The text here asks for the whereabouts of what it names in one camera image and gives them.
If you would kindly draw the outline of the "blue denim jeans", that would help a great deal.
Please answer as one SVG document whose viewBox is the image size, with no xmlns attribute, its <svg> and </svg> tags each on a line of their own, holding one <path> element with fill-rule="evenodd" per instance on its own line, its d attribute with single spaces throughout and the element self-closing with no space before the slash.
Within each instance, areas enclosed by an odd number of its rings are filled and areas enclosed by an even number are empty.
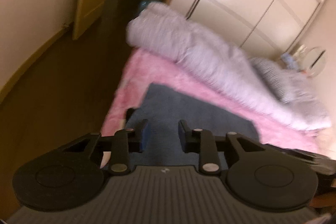
<svg viewBox="0 0 336 224">
<path fill-rule="evenodd" d="M 178 122 L 191 128 L 209 130 L 215 136 L 240 133 L 255 141 L 259 134 L 251 121 L 210 103 L 179 93 L 172 88 L 150 84 L 142 104 L 126 109 L 126 127 L 147 119 L 150 136 L 145 151 L 130 154 L 130 166 L 198 166 L 197 153 L 184 153 L 178 136 Z"/>
</svg>

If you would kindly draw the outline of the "grey patterned pillow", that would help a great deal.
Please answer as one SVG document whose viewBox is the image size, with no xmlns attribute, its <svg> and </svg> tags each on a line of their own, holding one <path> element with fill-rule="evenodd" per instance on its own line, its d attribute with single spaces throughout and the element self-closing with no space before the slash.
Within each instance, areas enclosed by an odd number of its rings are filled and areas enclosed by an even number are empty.
<svg viewBox="0 0 336 224">
<path fill-rule="evenodd" d="M 291 69 L 282 69 L 277 63 L 261 57 L 251 58 L 249 61 L 280 102 L 294 102 L 306 96 L 306 84 L 301 73 Z"/>
</svg>

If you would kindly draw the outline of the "lilac striped rolled quilt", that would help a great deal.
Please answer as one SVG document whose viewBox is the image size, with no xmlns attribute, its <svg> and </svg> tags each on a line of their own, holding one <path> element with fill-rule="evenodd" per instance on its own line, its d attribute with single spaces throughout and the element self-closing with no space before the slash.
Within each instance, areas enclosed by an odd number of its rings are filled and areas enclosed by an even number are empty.
<svg viewBox="0 0 336 224">
<path fill-rule="evenodd" d="M 131 20 L 126 39 L 131 46 L 178 64 L 218 93 L 295 130 L 321 130 L 332 125 L 306 75 L 301 73 L 306 96 L 294 102 L 280 102 L 243 50 L 164 3 L 150 3 Z"/>
</svg>

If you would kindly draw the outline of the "pink floral fleece blanket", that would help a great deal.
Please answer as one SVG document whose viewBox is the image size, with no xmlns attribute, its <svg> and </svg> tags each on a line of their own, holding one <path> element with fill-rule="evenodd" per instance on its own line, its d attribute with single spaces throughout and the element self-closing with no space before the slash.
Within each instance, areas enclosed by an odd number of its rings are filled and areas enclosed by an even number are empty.
<svg viewBox="0 0 336 224">
<path fill-rule="evenodd" d="M 113 103 L 101 128 L 103 136 L 111 136 L 123 128 L 126 110 L 138 107 L 151 83 L 166 85 L 177 92 L 224 108 L 251 120 L 262 143 L 281 148 L 297 148 L 317 152 L 335 159 L 335 131 L 327 128 L 315 136 L 312 131 L 296 131 L 259 114 L 236 101 L 208 88 L 174 63 L 144 50 L 134 50 L 122 73 L 114 93 Z"/>
</svg>

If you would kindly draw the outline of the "round vanity mirror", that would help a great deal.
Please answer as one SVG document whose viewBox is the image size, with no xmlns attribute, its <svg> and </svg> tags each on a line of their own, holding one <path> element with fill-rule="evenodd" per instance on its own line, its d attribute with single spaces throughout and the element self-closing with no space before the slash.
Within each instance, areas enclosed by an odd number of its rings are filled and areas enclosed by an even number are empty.
<svg viewBox="0 0 336 224">
<path fill-rule="evenodd" d="M 308 77 L 315 77 L 323 71 L 326 62 L 326 50 L 322 47 L 314 47 L 303 57 L 301 67 Z"/>
</svg>

